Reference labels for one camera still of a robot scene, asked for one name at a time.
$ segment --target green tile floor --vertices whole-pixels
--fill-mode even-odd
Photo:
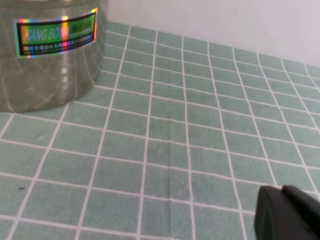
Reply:
[[[0,113],[0,240],[254,240],[261,185],[320,197],[319,67],[106,31],[87,95]]]

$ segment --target black object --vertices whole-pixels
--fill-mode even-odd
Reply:
[[[295,186],[262,186],[254,230],[257,240],[320,240],[320,202]]]

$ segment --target metal pot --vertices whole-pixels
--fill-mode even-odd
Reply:
[[[49,34],[49,24],[59,25],[59,19],[68,19],[72,22],[61,22],[58,28],[68,24],[71,26],[77,19],[84,18],[81,16],[95,9],[94,26],[97,28],[94,40],[89,39],[89,35],[81,36],[85,31],[80,31],[74,35],[80,36],[74,38],[74,43],[68,38],[71,29],[68,28],[65,38],[61,29],[59,36],[64,42],[60,42],[61,47],[56,42],[57,49],[53,49],[56,46],[52,41],[52,44],[47,42],[46,45],[47,39],[44,36],[47,35],[42,34],[42,38],[40,35],[32,36],[37,34],[37,31],[33,33],[29,30],[35,28],[34,25],[30,27],[22,24],[26,29],[25,36],[21,26],[17,25],[36,20],[42,25],[47,24],[47,30],[43,32]],[[101,0],[0,0],[0,112],[49,109],[86,93],[101,72],[106,21]],[[41,44],[30,45],[36,38],[45,40],[39,42]],[[23,40],[29,40],[29,45],[23,45],[26,44]]]

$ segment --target stainless steel container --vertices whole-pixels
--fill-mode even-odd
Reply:
[[[18,57],[14,20],[75,19],[96,8],[96,37],[90,45]],[[106,21],[101,0],[0,0],[0,112],[49,109],[86,93],[103,64]]]

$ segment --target holographic label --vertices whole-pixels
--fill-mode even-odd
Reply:
[[[97,11],[95,8],[76,18],[14,20],[17,57],[52,56],[94,43],[97,37]]]

